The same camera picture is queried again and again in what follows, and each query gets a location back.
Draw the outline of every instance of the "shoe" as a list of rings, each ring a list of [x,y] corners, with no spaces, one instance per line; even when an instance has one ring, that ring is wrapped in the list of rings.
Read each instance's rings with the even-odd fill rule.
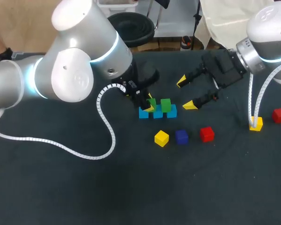
[[[5,52],[0,54],[0,61],[2,60],[11,60],[11,56],[13,55],[13,51],[10,48],[7,48]]]

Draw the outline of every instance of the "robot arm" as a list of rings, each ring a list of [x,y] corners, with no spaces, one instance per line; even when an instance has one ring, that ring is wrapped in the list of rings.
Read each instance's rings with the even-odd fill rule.
[[[52,15],[58,31],[45,56],[0,62],[0,108],[27,98],[84,100],[95,75],[121,77],[133,57],[93,0],[62,0]]]
[[[247,25],[248,38],[237,44],[243,66],[257,75],[281,65],[281,1],[260,10]],[[274,80],[281,84],[281,71]]]
[[[247,34],[247,38],[237,43],[236,51],[225,51],[217,57],[206,53],[201,65],[178,81],[177,86],[183,87],[200,74],[208,73],[218,85],[217,91],[186,103],[185,109],[200,109],[209,101],[217,100],[218,91],[242,79],[246,71],[258,75],[281,66],[281,1],[265,7],[250,19]],[[281,84],[281,70],[274,80]]]

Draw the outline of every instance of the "chair leg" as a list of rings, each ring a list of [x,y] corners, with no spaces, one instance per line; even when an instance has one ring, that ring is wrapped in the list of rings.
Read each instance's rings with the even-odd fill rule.
[[[194,44],[195,44],[195,32],[196,32],[196,29],[197,29],[197,26],[199,24],[199,12],[200,12],[200,8],[201,8],[201,1],[199,0],[199,3],[198,3],[198,7],[197,7],[197,13],[195,14],[195,27],[193,29],[193,36],[192,36],[192,46],[191,46],[191,50],[193,50],[193,47],[194,47]]]
[[[160,22],[160,19],[161,19],[161,13],[163,12],[163,7],[160,6],[160,9],[159,9],[159,14],[158,14],[158,19],[157,19],[157,23],[156,23],[156,26],[155,26],[155,29],[154,31],[157,30],[158,26],[159,26],[159,22]]]
[[[150,1],[150,5],[149,5],[149,9],[148,9],[147,17],[149,17],[149,15],[150,15],[151,8],[152,8],[152,5],[153,5],[153,1],[154,1],[154,0],[151,0],[151,1]]]

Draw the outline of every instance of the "toy block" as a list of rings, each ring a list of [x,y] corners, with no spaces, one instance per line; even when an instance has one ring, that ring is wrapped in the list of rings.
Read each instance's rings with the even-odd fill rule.
[[[200,130],[202,142],[211,142],[214,140],[214,131],[211,127],[202,128]]]
[[[169,98],[161,99],[160,103],[161,103],[161,111],[162,112],[169,113],[171,111],[171,103],[170,103]]]
[[[151,104],[151,107],[146,109],[146,112],[148,112],[148,113],[155,112],[156,111],[156,99],[150,98],[150,99],[147,99],[147,101]]]
[[[281,109],[275,109],[272,114],[275,123],[281,123]]]
[[[163,117],[163,112],[161,111],[161,106],[157,105],[155,112],[153,112],[153,118],[159,119]]]
[[[177,117],[177,108],[176,105],[171,106],[171,111],[167,112],[167,118],[176,118]]]
[[[175,132],[176,142],[177,144],[187,144],[188,143],[188,135],[185,130],[177,130]]]
[[[183,105],[183,108],[185,108],[186,110],[190,110],[190,109],[198,109],[192,101],[189,101],[188,103],[185,103]]]
[[[139,107],[139,119],[148,119],[149,113]]]
[[[167,133],[163,132],[162,130],[159,131],[154,137],[155,143],[160,145],[161,147],[165,146],[166,143],[169,142],[169,139],[170,136]]]
[[[251,127],[251,125],[249,125],[249,128],[250,128],[250,130],[253,130],[253,131],[260,131],[262,126],[263,126],[262,118],[258,117],[256,128]]]

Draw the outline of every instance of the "robot logo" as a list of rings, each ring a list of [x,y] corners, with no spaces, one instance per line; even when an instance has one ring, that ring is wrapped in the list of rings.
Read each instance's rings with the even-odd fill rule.
[[[89,77],[86,74],[80,73],[74,77],[74,84],[78,89],[86,89],[89,84]]]
[[[257,15],[256,19],[261,20],[263,22],[266,22],[270,19],[272,19],[278,12],[278,8],[275,6],[269,6],[261,10]]]

